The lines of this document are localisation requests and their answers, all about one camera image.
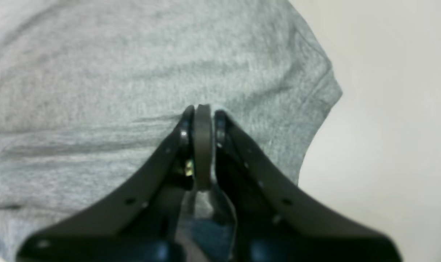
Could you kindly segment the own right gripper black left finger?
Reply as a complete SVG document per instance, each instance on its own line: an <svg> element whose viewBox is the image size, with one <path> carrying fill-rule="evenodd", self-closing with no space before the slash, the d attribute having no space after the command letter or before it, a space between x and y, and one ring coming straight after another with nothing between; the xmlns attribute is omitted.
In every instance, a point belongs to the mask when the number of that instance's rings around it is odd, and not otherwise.
<svg viewBox="0 0 441 262"><path fill-rule="evenodd" d="M175 241L181 204L193 184L184 174L192 154L195 107L146 163L100 201L27 238L18 262L184 262Z"/></svg>

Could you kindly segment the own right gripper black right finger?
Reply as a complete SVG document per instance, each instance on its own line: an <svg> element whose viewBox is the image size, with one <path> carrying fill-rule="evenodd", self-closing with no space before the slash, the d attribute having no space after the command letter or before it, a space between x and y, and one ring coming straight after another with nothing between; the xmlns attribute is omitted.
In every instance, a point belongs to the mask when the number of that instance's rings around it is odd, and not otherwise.
<svg viewBox="0 0 441 262"><path fill-rule="evenodd" d="M225 111L214 116L216 177L233 204L234 262L400 262L386 235L294 185Z"/></svg>

